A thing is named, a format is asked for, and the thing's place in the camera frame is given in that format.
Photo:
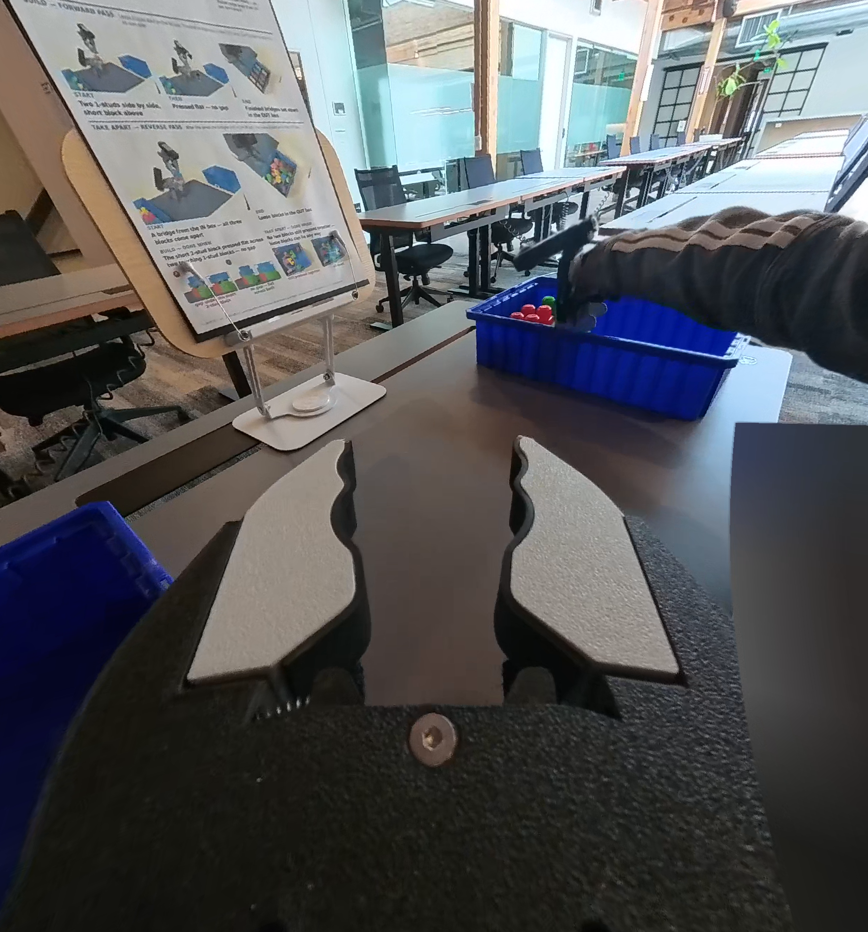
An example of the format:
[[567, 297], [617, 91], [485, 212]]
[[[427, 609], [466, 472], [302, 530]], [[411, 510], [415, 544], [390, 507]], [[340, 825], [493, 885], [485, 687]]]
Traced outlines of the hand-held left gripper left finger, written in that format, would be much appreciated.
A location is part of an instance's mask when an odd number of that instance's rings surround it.
[[298, 660], [365, 592], [350, 520], [354, 449], [332, 440], [248, 508], [187, 671], [193, 685], [269, 674]]

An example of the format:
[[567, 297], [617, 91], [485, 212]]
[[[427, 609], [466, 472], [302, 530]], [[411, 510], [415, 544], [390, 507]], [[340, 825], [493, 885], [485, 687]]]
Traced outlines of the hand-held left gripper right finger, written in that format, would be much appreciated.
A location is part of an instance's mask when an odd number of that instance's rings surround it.
[[512, 540], [496, 639], [520, 666], [678, 683], [682, 668], [619, 507], [521, 435], [512, 446]]

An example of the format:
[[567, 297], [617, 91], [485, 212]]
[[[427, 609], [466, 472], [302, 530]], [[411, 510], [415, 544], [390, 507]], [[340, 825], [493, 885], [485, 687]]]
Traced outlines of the blue plastic bin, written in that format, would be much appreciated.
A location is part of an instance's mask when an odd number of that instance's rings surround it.
[[646, 412], [704, 417], [749, 338], [636, 298], [610, 301], [588, 333], [516, 318], [556, 298], [553, 276], [531, 278], [466, 311], [480, 366]]
[[0, 905], [71, 719], [171, 583], [107, 502], [0, 547]]

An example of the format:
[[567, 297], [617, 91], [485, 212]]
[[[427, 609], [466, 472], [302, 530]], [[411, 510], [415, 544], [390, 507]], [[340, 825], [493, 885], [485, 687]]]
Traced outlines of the person's right forearm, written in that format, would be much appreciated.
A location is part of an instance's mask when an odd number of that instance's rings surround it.
[[649, 301], [868, 384], [868, 225], [848, 216], [732, 207], [626, 231], [580, 250], [569, 281], [579, 299]]

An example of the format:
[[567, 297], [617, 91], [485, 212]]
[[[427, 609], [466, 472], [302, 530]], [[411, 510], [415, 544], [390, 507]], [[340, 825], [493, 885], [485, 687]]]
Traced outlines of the long wooden-edged desk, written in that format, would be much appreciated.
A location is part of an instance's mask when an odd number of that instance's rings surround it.
[[510, 207], [521, 204], [527, 212], [548, 212], [553, 203], [580, 192], [583, 195], [580, 217], [585, 217], [591, 191], [624, 172], [624, 167], [616, 165], [556, 169], [426, 200], [384, 206], [358, 215], [363, 230], [377, 234], [380, 239], [381, 268], [391, 319], [381, 328], [391, 329], [404, 321], [393, 250], [394, 237], [411, 234], [434, 242], [467, 233], [471, 239], [472, 256], [468, 261], [466, 291], [460, 291], [459, 295], [481, 300], [497, 294], [491, 285], [490, 228], [509, 216]]

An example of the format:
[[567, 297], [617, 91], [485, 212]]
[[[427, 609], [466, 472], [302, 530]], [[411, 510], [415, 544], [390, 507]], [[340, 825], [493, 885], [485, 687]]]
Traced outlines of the black office chair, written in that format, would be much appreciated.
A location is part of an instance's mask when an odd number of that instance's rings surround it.
[[[525, 176], [535, 176], [544, 172], [542, 153], [539, 148], [521, 150], [521, 173]], [[563, 227], [565, 220], [576, 214], [579, 210], [579, 204], [569, 200], [556, 202], [551, 208], [551, 221], [557, 228]]]
[[[493, 163], [488, 155], [475, 157], [465, 157], [462, 160], [463, 167], [460, 171], [461, 180], [464, 181], [466, 189], [485, 187], [496, 182]], [[508, 216], [490, 227], [490, 244], [493, 249], [491, 258], [494, 259], [495, 273], [491, 276], [491, 282], [495, 283], [497, 271], [502, 262], [507, 259], [512, 261], [510, 250], [514, 246], [516, 239], [523, 239], [533, 229], [533, 220], [524, 216]]]
[[[25, 220], [13, 211], [0, 215], [0, 286], [50, 283], [58, 275]], [[177, 404], [125, 409], [104, 404], [144, 375], [144, 348], [133, 336], [150, 328], [146, 311], [112, 299], [108, 309], [0, 337], [0, 411], [32, 427], [63, 409], [81, 411], [78, 420], [32, 448], [32, 473], [12, 477], [0, 467], [0, 494], [8, 501], [32, 494], [32, 477], [43, 470], [53, 468], [57, 482], [84, 469], [100, 439], [146, 443], [148, 437], [130, 421], [170, 414], [180, 424], [192, 419]]]
[[[355, 169], [355, 177], [366, 212], [408, 203], [396, 165], [379, 169]], [[401, 307], [407, 301], [419, 305], [422, 299], [433, 307], [440, 307], [442, 302], [437, 296], [445, 296], [447, 301], [451, 301], [451, 296], [446, 292], [431, 290], [429, 278], [432, 269], [443, 266], [452, 257], [451, 247], [415, 242], [410, 232], [393, 235], [391, 245], [398, 274], [409, 280], [409, 287], [399, 293]]]

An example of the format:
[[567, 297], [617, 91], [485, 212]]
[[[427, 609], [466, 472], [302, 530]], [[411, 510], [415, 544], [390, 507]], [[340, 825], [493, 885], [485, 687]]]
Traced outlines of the row of wooden-edged desks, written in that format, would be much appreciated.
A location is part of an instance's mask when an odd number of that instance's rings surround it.
[[702, 138], [685, 146], [667, 146], [605, 159], [600, 167], [619, 167], [613, 185], [611, 220], [620, 219], [684, 186], [725, 168], [741, 157], [743, 137]]

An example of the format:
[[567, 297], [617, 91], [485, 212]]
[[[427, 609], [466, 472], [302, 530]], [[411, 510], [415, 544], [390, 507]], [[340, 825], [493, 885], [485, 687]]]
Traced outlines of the row of white desks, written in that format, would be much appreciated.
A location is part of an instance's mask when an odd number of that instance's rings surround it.
[[843, 163], [842, 156], [743, 160], [601, 224], [600, 233], [612, 236], [628, 230], [671, 226], [730, 207], [747, 207], [770, 215], [820, 212]]

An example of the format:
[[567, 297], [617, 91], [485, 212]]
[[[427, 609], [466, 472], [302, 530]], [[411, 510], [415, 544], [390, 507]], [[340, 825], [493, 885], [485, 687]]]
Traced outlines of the wooden pillar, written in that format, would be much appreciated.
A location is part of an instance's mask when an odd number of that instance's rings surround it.
[[659, 46], [663, 7], [664, 1], [646, 2], [635, 75], [623, 132], [621, 146], [621, 156], [623, 157], [629, 155], [630, 140], [639, 133], [642, 111], [649, 94], [652, 64]]
[[498, 1], [474, 1], [474, 146], [494, 165], [498, 151], [498, 78], [500, 65]]

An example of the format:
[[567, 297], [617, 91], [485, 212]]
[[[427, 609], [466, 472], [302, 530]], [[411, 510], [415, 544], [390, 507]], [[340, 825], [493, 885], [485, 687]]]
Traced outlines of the green potted plant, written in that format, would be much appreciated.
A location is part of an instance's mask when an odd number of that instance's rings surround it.
[[717, 79], [716, 92], [719, 99], [731, 99], [739, 90], [753, 83], [752, 72], [760, 76], [773, 73], [781, 64], [783, 38], [779, 33], [781, 13], [761, 14], [746, 18], [738, 36], [752, 50], [744, 62], [737, 62], [725, 76]]

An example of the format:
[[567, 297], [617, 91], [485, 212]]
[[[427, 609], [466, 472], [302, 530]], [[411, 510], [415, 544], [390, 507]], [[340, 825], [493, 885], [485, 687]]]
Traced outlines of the black monitor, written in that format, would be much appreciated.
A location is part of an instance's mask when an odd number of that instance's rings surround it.
[[823, 212], [839, 213], [868, 179], [868, 115], [850, 129], [842, 149], [843, 164], [838, 170]]

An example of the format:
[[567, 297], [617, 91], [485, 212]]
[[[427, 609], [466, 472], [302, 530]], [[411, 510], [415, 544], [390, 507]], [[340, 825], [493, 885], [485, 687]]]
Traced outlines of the grey desk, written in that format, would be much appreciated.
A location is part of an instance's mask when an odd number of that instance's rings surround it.
[[1, 286], [0, 339], [114, 309], [143, 309], [124, 273], [115, 265]]

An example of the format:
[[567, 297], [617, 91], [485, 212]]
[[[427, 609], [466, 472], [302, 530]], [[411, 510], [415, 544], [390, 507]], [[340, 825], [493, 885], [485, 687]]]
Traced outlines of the printed instruction sheet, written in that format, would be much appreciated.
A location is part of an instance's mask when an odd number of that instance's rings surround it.
[[369, 285], [272, 2], [8, 2], [198, 342]]

